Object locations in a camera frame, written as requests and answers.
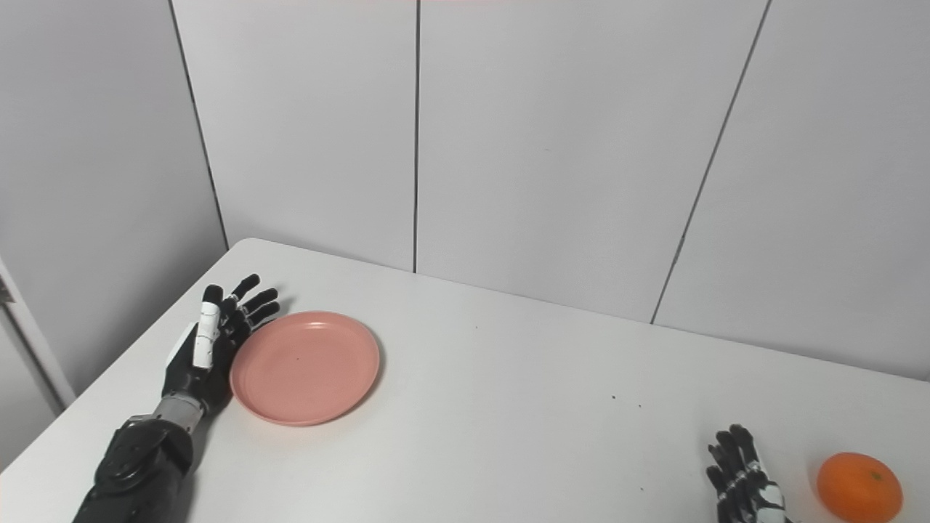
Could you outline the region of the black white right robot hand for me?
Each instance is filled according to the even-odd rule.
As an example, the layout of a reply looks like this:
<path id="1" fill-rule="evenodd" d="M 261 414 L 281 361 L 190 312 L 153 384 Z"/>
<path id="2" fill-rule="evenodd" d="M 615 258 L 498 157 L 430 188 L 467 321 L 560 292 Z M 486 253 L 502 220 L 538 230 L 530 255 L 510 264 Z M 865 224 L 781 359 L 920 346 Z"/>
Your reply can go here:
<path id="1" fill-rule="evenodd" d="M 716 493 L 718 522 L 791 522 L 785 497 L 765 468 L 753 434 L 738 423 L 708 445 L 706 476 Z"/>

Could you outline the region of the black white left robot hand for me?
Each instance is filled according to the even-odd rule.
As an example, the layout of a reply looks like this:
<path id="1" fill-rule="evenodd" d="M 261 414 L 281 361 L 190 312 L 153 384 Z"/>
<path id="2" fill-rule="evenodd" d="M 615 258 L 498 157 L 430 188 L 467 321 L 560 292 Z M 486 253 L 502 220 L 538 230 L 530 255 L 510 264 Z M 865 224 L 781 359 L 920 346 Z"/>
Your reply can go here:
<path id="1" fill-rule="evenodd" d="M 230 292 L 205 288 L 197 322 L 167 363 L 163 397 L 193 401 L 203 416 L 218 413 L 232 396 L 230 370 L 245 342 L 281 311 L 277 288 L 254 293 L 260 277 L 243 278 Z"/>

